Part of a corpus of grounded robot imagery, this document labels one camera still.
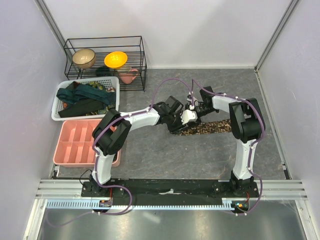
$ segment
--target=white panel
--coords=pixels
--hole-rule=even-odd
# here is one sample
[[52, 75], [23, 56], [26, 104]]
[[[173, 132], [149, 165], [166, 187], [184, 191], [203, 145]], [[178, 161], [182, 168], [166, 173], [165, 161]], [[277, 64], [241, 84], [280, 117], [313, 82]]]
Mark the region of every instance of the white panel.
[[300, 1], [260, 71], [289, 170], [320, 224], [320, 1]]
[[290, 0], [45, 0], [67, 38], [141, 35], [152, 68], [254, 66]]
[[0, 239], [19, 240], [60, 123], [51, 119], [66, 57], [34, 1], [0, 7]]

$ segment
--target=tan bowl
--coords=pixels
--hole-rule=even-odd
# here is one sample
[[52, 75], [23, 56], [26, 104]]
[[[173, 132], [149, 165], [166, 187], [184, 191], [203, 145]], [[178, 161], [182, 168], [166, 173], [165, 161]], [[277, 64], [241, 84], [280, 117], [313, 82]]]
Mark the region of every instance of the tan bowl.
[[81, 69], [89, 69], [96, 63], [96, 53], [92, 49], [83, 48], [72, 56], [74, 64]]

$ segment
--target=pink plastic bin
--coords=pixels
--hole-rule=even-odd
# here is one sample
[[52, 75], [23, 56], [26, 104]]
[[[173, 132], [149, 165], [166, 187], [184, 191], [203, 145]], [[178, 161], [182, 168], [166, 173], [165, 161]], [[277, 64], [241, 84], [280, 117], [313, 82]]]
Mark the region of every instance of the pink plastic bin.
[[[96, 153], [92, 149], [92, 132], [101, 119], [67, 120], [62, 124], [60, 137], [55, 149], [53, 162], [64, 167], [93, 167]], [[120, 164], [121, 150], [112, 167]]]

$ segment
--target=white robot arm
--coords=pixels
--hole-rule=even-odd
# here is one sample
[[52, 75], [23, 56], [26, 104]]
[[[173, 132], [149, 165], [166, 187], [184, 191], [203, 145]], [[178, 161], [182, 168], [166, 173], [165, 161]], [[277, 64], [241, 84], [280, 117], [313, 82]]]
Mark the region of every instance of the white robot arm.
[[[212, 92], [211, 87], [205, 87], [205, 89]], [[184, 110], [183, 105], [170, 96], [166, 102], [157, 103], [151, 109], [147, 107], [139, 111], [122, 113], [114, 109], [109, 111], [93, 131], [92, 135], [95, 139], [113, 120], [121, 116], [128, 117], [116, 123], [114, 127], [117, 128], [114, 132], [106, 131], [103, 137], [97, 141], [96, 149], [99, 151], [100, 157], [95, 171], [97, 171], [99, 182], [105, 184], [110, 180], [114, 156], [122, 148], [130, 131], [144, 126], [167, 124], [168, 130], [174, 134], [192, 124], [199, 123], [202, 116], [211, 112], [219, 112], [219, 110], [230, 114], [231, 129], [237, 142], [236, 159], [231, 179], [237, 182], [238, 186], [239, 181], [251, 180], [253, 182], [253, 176], [248, 169], [248, 161], [250, 160], [250, 169], [252, 169], [257, 144], [253, 146], [251, 144], [261, 135], [260, 124], [253, 111], [245, 103], [227, 97], [210, 96], [203, 90], [200, 91], [200, 94], [203, 102], [195, 107], [187, 103]], [[261, 113], [255, 98], [247, 99], [247, 101], [251, 102]], [[249, 159], [250, 147], [253, 148], [251, 159]], [[95, 174], [92, 175], [92, 179], [97, 181]]]

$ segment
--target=wire rack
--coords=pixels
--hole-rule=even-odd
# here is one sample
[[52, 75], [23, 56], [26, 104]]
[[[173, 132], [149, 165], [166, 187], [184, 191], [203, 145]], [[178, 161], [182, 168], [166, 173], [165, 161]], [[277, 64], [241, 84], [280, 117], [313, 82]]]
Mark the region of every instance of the wire rack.
[[[105, 57], [112, 52], [121, 51], [127, 54], [126, 65], [132, 69], [137, 69], [137, 77], [130, 84], [124, 84], [121, 81], [119, 73], [115, 69], [109, 69], [104, 76], [116, 76], [119, 78], [120, 91], [144, 91], [147, 78], [147, 62], [145, 48], [142, 36], [119, 36], [119, 37], [94, 37], [94, 38], [69, 38], [65, 41], [64, 52], [66, 55], [66, 64], [64, 74], [69, 80], [87, 79], [102, 77], [98, 71], [105, 65]], [[95, 64], [88, 69], [77, 67], [72, 62], [72, 55], [80, 49], [92, 49], [96, 55]], [[129, 71], [122, 71], [121, 74], [127, 74]]]

